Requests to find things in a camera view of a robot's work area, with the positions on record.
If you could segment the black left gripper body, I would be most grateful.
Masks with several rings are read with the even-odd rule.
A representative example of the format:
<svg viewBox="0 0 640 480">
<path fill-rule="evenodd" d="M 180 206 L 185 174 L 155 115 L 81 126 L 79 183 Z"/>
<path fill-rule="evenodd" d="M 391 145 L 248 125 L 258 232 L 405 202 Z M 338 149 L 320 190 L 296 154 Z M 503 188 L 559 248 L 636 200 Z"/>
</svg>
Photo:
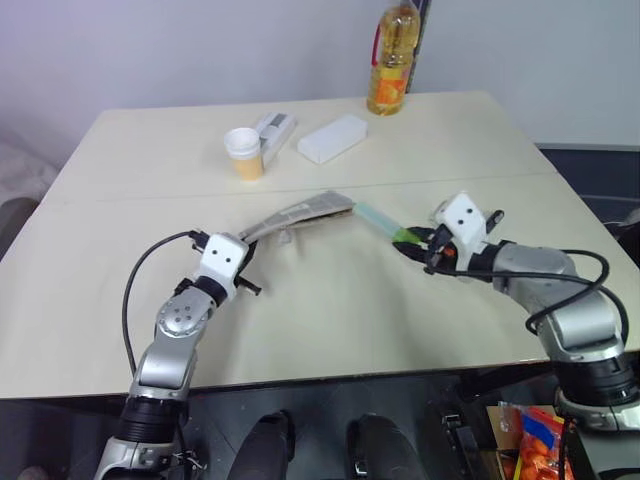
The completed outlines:
<svg viewBox="0 0 640 480">
<path fill-rule="evenodd" d="M 258 285 L 252 283 L 251 281 L 249 281 L 248 279 L 246 279 L 245 277 L 242 276 L 243 271 L 246 269 L 246 267 L 249 265 L 249 263 L 252 261 L 253 257 L 254 257 L 255 251 L 252 253 L 249 253 L 247 251 L 243 261 L 241 262 L 238 272 L 234 278 L 234 285 L 236 287 L 242 287 L 245 288 L 247 290 L 249 290 L 250 292 L 252 292 L 255 296 L 258 296 L 261 291 L 262 288 L 259 287 Z"/>
</svg>

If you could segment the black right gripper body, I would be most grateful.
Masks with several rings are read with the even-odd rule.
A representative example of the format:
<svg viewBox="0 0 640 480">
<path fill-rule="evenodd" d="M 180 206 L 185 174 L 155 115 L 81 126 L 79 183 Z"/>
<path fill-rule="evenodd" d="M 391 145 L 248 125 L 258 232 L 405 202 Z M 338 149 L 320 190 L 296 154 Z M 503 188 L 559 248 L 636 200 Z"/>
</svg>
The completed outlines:
<svg viewBox="0 0 640 480">
<path fill-rule="evenodd" d="M 453 233 L 446 226 L 438 226 L 426 238 L 425 268 L 428 274 L 456 270 L 458 250 Z"/>
</svg>

